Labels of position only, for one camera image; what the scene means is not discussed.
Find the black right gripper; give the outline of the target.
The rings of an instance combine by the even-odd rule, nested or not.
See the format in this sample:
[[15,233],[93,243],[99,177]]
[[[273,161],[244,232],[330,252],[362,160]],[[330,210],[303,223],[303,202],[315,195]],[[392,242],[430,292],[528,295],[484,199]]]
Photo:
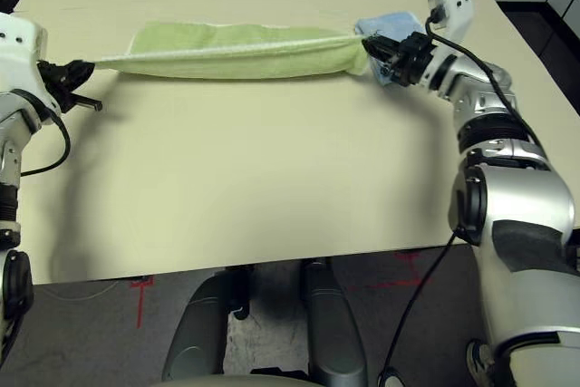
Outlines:
[[402,41],[374,34],[362,46],[374,60],[385,64],[384,71],[391,81],[403,87],[420,82],[435,49],[431,38],[419,32],[413,32]]

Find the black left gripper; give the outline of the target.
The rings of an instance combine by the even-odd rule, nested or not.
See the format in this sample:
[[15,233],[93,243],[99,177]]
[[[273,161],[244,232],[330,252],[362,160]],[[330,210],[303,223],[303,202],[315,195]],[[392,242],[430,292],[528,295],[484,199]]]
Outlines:
[[65,65],[56,65],[39,61],[37,68],[46,90],[57,101],[62,113],[67,113],[76,106],[102,110],[101,101],[76,93],[91,78],[95,63],[73,60]]

